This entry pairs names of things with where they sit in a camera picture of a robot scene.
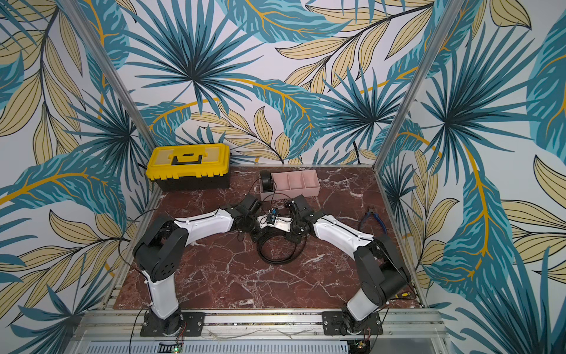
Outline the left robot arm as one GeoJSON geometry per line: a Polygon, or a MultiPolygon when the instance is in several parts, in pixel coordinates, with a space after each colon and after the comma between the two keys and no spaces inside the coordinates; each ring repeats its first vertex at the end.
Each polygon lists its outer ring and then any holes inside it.
{"type": "Polygon", "coordinates": [[[260,200],[247,195],[234,206],[206,214],[188,218],[160,215],[156,218],[133,250],[134,260],[150,291],[151,314],[162,321],[180,316],[174,274],[188,244],[234,230],[250,232],[260,208],[260,200]]]}

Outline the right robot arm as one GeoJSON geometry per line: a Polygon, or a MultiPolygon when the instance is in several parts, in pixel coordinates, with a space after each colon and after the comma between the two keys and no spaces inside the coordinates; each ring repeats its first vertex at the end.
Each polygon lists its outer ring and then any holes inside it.
{"type": "Polygon", "coordinates": [[[387,235],[373,236],[315,211],[304,196],[287,202],[289,215],[276,217],[276,226],[292,236],[314,235],[355,261],[360,289],[346,304],[346,314],[362,322],[406,286],[411,276],[396,244],[387,235]]]}

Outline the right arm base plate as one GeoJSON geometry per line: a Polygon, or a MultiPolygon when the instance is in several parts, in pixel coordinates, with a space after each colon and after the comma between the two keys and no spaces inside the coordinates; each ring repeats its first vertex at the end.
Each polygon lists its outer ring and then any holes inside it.
{"type": "Polygon", "coordinates": [[[383,322],[377,311],[365,319],[356,320],[346,309],[340,311],[324,311],[321,313],[325,336],[358,336],[383,334],[383,322]]]}

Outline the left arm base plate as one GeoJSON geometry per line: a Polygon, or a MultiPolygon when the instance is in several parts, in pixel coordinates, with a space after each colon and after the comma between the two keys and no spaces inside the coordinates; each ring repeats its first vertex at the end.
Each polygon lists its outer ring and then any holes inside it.
{"type": "Polygon", "coordinates": [[[166,319],[159,318],[152,310],[144,315],[141,337],[174,337],[201,335],[204,325],[205,313],[181,312],[178,309],[166,319]]]}

